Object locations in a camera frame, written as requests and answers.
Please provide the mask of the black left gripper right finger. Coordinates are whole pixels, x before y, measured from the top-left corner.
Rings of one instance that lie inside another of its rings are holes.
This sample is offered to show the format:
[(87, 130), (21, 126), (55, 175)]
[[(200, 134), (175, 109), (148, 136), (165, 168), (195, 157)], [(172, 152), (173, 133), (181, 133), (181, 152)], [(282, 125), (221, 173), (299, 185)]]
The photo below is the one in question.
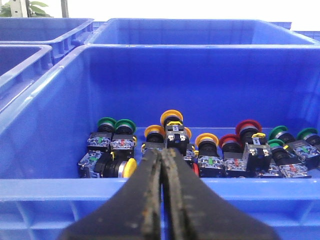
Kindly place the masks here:
[(171, 240), (277, 240), (269, 225), (212, 191), (174, 148), (161, 152), (164, 209)]

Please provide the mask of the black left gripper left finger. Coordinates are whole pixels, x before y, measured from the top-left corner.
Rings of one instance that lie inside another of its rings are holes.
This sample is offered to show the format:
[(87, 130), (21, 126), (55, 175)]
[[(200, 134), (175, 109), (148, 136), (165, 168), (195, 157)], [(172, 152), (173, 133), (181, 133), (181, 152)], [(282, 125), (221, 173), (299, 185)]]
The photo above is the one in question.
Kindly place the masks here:
[(148, 150), (137, 170), (100, 208), (71, 224), (60, 240), (161, 239), (161, 153)]

